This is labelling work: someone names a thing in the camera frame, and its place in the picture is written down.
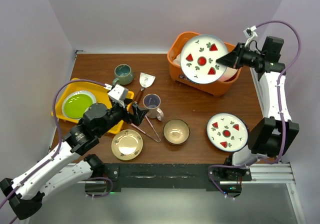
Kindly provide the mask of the orange plastic bin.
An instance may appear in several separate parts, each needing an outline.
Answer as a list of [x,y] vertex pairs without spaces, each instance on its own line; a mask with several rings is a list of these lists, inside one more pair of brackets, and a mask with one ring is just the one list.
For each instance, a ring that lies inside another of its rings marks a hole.
[[220,97],[226,94],[229,88],[237,81],[241,69],[236,70],[236,73],[225,81],[215,81],[210,84],[197,84],[190,81],[182,72],[182,69],[174,63],[174,59],[180,54],[183,46],[193,37],[198,36],[199,33],[196,32],[183,32],[181,33],[176,40],[173,42],[173,45],[167,52],[167,59],[169,62],[169,74],[173,81],[183,83],[187,86],[193,87],[200,91],[209,93],[215,97]]

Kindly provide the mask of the lavender mug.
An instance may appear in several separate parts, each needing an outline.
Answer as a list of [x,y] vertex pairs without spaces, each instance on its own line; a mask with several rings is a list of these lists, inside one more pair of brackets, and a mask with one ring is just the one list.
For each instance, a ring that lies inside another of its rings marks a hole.
[[143,98],[143,105],[148,109],[147,117],[150,119],[164,119],[164,113],[160,109],[161,99],[156,94],[148,94]]

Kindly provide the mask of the yellow plastic tray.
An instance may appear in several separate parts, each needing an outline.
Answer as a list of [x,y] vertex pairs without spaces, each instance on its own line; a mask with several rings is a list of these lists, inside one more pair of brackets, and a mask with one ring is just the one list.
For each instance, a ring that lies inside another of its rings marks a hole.
[[60,99],[57,101],[55,105],[55,111],[56,111],[56,116],[57,118],[64,120],[64,121],[69,121],[72,123],[77,123],[79,121],[76,119],[71,119],[67,118],[62,114],[62,104],[63,101],[73,92],[79,91],[79,90],[85,90],[91,92],[95,98],[97,103],[103,103],[108,109],[112,107],[112,104],[109,100],[109,97],[107,95],[107,90],[97,84],[90,83],[90,82],[78,82],[76,78],[72,79],[73,83],[69,84],[66,89],[64,90],[62,96]]

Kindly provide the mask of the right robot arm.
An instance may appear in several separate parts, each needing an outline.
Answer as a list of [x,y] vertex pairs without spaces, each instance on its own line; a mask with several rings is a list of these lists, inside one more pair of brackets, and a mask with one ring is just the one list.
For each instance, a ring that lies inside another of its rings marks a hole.
[[218,64],[226,67],[253,68],[262,90],[263,118],[250,131],[247,145],[226,158],[222,173],[227,180],[235,180],[241,174],[240,169],[247,169],[260,159],[273,158],[277,163],[300,130],[286,103],[286,66],[279,62],[283,44],[282,38],[268,36],[261,51],[238,43],[230,53],[217,59]]

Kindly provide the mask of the watermelon pattern plate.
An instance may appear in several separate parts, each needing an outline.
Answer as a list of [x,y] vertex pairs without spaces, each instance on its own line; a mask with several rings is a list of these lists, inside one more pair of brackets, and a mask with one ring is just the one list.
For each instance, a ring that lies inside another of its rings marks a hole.
[[237,116],[229,113],[213,115],[206,126],[210,142],[219,150],[237,152],[247,145],[249,129]]
[[197,84],[210,84],[223,76],[227,67],[217,59],[228,54],[224,42],[213,35],[201,34],[191,38],[180,53],[183,74]]

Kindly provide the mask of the green plate with grey rim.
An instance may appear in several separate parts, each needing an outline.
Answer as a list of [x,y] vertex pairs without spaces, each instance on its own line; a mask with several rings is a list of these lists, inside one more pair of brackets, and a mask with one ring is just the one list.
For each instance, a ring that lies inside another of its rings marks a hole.
[[89,91],[71,93],[62,103],[62,114],[71,119],[80,119],[88,108],[96,103],[96,97]]

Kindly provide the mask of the small cream floral plate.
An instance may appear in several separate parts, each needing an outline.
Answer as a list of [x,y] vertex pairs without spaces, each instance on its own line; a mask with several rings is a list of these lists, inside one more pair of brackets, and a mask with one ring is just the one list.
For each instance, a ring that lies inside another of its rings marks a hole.
[[141,135],[130,129],[123,130],[115,135],[111,143],[113,155],[122,161],[136,158],[143,149]]

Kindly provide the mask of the aluminium frame rail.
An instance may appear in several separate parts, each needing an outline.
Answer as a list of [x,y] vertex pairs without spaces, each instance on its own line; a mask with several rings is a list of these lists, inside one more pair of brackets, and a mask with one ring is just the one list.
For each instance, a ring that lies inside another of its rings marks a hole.
[[[173,81],[169,74],[166,54],[79,54],[72,71],[73,78],[92,83],[111,83],[114,69],[119,64],[129,65],[134,81],[129,90],[140,89],[141,72],[155,76],[155,82],[147,89],[161,99],[164,119],[181,119],[190,127],[190,137],[180,146],[143,139],[141,153],[131,161],[121,162],[111,151],[112,135],[103,135],[89,154],[104,164],[221,164],[227,153],[216,148],[207,136],[207,122],[216,113],[230,113],[240,117],[248,127],[255,126],[262,117],[251,71],[243,68],[237,81],[228,92],[215,97],[185,84]],[[251,181],[244,184],[293,184],[293,172],[288,164],[251,166]]]

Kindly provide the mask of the green ceramic mug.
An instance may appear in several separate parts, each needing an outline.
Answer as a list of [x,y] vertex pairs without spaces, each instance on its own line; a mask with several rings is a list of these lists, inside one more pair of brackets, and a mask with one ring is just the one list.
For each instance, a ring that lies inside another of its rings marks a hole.
[[128,85],[134,80],[134,73],[127,64],[120,64],[115,68],[113,85]]

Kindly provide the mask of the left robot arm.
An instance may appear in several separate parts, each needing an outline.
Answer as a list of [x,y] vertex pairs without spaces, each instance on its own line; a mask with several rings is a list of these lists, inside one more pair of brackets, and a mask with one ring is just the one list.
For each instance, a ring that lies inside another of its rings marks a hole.
[[148,113],[137,104],[132,105],[132,110],[130,113],[118,103],[111,109],[102,103],[91,105],[48,155],[19,177],[1,180],[0,189],[5,196],[1,205],[9,203],[19,220],[35,214],[42,207],[45,194],[40,189],[47,181],[97,145],[100,137],[120,121],[138,126]]

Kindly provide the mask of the cream and pink branch plate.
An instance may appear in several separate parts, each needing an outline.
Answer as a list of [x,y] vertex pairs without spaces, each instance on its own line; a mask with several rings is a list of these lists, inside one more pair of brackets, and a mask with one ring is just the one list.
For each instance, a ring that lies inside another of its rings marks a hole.
[[238,72],[238,69],[227,67],[224,74],[218,79],[218,81],[225,82],[231,79],[234,75],[236,75],[237,72]]

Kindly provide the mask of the cream bowl with dark rim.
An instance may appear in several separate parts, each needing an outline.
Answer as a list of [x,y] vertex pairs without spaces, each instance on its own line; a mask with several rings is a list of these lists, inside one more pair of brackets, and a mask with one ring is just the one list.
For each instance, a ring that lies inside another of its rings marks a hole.
[[184,144],[189,138],[190,128],[185,121],[172,119],[164,125],[163,136],[171,145],[179,146]]

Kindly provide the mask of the white divided plate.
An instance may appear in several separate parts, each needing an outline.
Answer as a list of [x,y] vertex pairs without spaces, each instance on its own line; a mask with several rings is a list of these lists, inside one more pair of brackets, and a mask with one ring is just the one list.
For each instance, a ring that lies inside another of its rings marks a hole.
[[180,56],[180,54],[178,54],[176,56],[176,58],[173,60],[173,64],[175,64],[176,66],[180,67],[181,66],[180,63],[181,63],[181,56]]

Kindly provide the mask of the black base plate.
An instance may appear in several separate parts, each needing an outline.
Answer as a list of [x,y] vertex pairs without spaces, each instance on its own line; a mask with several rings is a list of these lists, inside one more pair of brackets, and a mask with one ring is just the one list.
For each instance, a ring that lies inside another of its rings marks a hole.
[[252,180],[250,170],[212,167],[210,164],[105,164],[104,180],[84,182],[85,192],[101,195],[109,190],[121,192],[127,188],[142,189],[205,189],[239,196],[242,184]]

